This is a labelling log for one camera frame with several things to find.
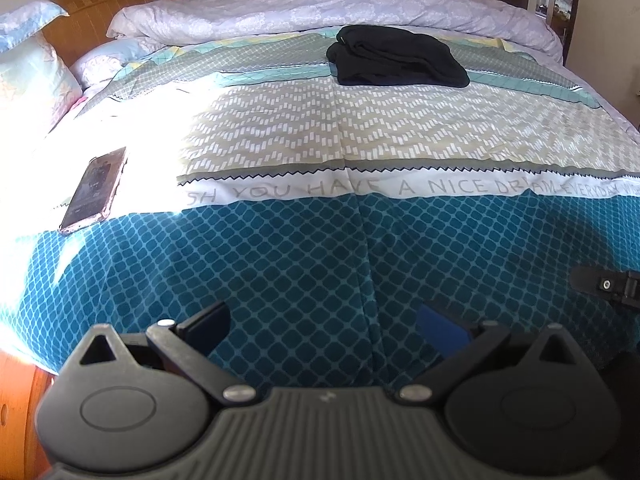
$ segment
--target folded black clothing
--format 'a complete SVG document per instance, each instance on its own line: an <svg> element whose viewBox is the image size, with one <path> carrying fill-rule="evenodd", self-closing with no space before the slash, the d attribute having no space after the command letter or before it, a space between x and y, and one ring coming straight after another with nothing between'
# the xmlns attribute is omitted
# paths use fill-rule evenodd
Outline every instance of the folded black clothing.
<svg viewBox="0 0 640 480"><path fill-rule="evenodd" d="M433 36L395 27L347 25L336 40L326 56L342 85L469 85L466 70Z"/></svg>

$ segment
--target pillow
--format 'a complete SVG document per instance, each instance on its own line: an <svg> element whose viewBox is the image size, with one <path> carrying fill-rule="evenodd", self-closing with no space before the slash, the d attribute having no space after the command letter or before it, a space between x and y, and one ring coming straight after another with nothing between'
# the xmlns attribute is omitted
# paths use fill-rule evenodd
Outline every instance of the pillow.
<svg viewBox="0 0 640 480"><path fill-rule="evenodd" d="M21 44L58 16L68 14L53 2L31 2L12 12L0 14L0 54Z"/></svg>
<svg viewBox="0 0 640 480"><path fill-rule="evenodd" d="M0 153L32 151L81 95L41 32L0 54Z"/></svg>
<svg viewBox="0 0 640 480"><path fill-rule="evenodd" d="M84 54L71 67L82 89L108 81L131 61L136 61L165 45L151 38L113 40Z"/></svg>

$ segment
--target gray checkered fabric section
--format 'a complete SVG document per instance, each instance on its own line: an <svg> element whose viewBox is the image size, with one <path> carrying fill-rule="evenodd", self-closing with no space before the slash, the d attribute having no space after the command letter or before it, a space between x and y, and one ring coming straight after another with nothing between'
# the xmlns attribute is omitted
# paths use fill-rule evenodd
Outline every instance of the gray checkered fabric section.
<svg viewBox="0 0 640 480"><path fill-rule="evenodd" d="M146 62L129 75L111 81L86 104L79 115L95 107L104 98L120 101L132 99L171 81L195 81L214 72L244 73L326 63L326 50L333 42L321 34L303 34L267 43L222 46L204 53L190 50L160 65Z"/></svg>
<svg viewBox="0 0 640 480"><path fill-rule="evenodd" d="M469 46L452 41L443 41L443 43L449 46L453 57L466 70L552 83L567 89L576 88L573 81L538 64L527 54L507 52L492 46Z"/></svg>

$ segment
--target bed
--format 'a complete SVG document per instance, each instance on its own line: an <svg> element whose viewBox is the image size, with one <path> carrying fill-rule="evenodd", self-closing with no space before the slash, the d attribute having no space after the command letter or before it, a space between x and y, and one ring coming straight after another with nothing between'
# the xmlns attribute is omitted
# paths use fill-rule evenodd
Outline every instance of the bed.
<svg viewBox="0 0 640 480"><path fill-rule="evenodd" d="M168 46L72 110L8 192L13 353L56 372L95 323L140 332L217 300L232 328L210 359L260 390L408 383L437 359L423 303L517 332L559 322L599 367L635 348L636 317L568 274L640 267L640 139L536 16L492 0L147 1L101 2L102 30ZM92 8L73 13L80 37ZM340 86L324 53L348 23L432 34L471 84ZM87 162L125 145L111 218L59 235Z"/></svg>

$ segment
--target wooden headboard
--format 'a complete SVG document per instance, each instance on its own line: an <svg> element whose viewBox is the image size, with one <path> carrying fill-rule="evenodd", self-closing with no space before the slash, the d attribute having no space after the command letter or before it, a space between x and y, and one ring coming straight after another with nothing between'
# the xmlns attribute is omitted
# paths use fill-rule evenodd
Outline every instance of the wooden headboard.
<svg viewBox="0 0 640 480"><path fill-rule="evenodd" d="M106 37L111 19L123 7L151 0L52 0L69 13L42 31L67 66L91 49L111 41Z"/></svg>

